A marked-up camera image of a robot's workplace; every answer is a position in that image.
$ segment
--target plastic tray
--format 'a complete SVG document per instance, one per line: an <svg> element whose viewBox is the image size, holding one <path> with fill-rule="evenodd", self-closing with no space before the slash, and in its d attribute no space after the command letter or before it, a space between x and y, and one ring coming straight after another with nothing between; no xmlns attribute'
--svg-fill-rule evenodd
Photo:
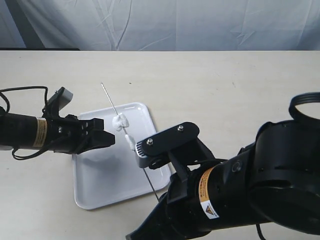
<svg viewBox="0 0 320 240"><path fill-rule="evenodd" d="M130 126L128 134L136 142L156 133L155 126L146 105L133 102L115 107L124 113ZM114 110L110 108L86 112L79 115L80 120L104 119L104 129L115 135L115 145L73 155L74 199L83 209L91 210L152 192L149 182L138 167L135 153L130 150L123 131L112 127ZM170 169L146 168L156 190L168 185Z"/></svg>

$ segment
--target yellow warning label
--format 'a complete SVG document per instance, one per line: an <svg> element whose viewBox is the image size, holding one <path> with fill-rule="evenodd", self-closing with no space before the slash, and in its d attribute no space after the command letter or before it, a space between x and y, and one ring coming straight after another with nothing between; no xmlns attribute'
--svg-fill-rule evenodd
<svg viewBox="0 0 320 240"><path fill-rule="evenodd" d="M205 171L200 179L200 182L199 182L200 203L209 201L208 180L209 180L210 173L213 169L214 168L212 167L212 168L209 168L207 171Z"/></svg>
<svg viewBox="0 0 320 240"><path fill-rule="evenodd" d="M208 214L214 215L214 213L212 212L212 210L211 210L209 205L206 207L205 212L208 213Z"/></svg>
<svg viewBox="0 0 320 240"><path fill-rule="evenodd" d="M38 118L36 121L37 121L37 131L36 131L36 137L33 143L33 147L41 148L46 141L48 123L45 118Z"/></svg>

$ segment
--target table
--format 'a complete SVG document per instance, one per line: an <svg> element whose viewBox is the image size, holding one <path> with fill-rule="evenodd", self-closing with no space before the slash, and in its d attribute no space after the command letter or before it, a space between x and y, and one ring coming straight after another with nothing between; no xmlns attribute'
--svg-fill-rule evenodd
<svg viewBox="0 0 320 240"><path fill-rule="evenodd" d="M74 97L60 114L78 115L109 107L103 81L117 105L145 103L158 130L194 122L215 156L230 158L254 141L263 123L290 119L293 96L320 89L319 62L317 51L1 51L0 89L45 85L51 96L64 86ZM11 113L41 115L41 90L7 97ZM48 152L19 162L0 151L0 158L0 239L125 239L156 205L149 194L83 210L74 201L69 155ZM261 228L268 240L320 239L273 223ZM258 235L248 226L201 239L257 240Z"/></svg>

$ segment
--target metal skewer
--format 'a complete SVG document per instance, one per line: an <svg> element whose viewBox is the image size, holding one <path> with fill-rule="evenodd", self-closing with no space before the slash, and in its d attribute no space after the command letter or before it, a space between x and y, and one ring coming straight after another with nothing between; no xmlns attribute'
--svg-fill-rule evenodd
<svg viewBox="0 0 320 240"><path fill-rule="evenodd" d="M112 100L111 100L111 97L109 96L109 94L108 94L108 92L107 92L107 89L105 88L105 85L103 84L103 82L101 82L101 86L102 86L102 88L103 88L103 90L104 90L104 93L105 93L105 95L107 96L107 98L108 98L108 100L109 100L109 102L110 102L110 104L111 104L111 106L112 106L115 114L116 114L116 115L119 115L118 112L117 112L117 110L116 110L116 108L115 108L114 103L113 103ZM128 135L127 130L126 130L124 127L123 127L122 129L123 129L124 133L125 133L126 135ZM148 174L147 174L147 171L146 171L144 168L143 168L142 170L143 170L143 172L144 172L144 174L145 174L146 179L148 180L148 182L149 182L149 184L150 184L150 187L152 188L152 191L153 191L154 196L156 197L157 201L159 202L159 197L158 197L158 195L157 195L157 193L156 193L156 190L155 190L155 188L154 188L154 186L153 186L153 184L152 184L152 182L151 182L151 180L150 180L150 178L149 178L149 176L148 176Z"/></svg>

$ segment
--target warning label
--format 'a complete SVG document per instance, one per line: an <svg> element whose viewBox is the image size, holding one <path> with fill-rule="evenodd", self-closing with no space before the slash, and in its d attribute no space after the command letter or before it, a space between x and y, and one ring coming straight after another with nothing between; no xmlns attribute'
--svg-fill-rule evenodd
<svg viewBox="0 0 320 240"><path fill-rule="evenodd" d="M33 147L41 148L46 141L48 123L45 118L38 118L36 121L38 126L37 126L36 137L33 143Z"/></svg>
<svg viewBox="0 0 320 240"><path fill-rule="evenodd" d="M214 207L211 205L210 199L209 199L209 193L208 193L208 181L210 177L210 173L212 172L214 168L209 168L207 171L205 171L200 179L199 182L199 200L200 204L202 206L202 209L206 216L209 219L217 219L219 218L219 215L216 213Z"/></svg>

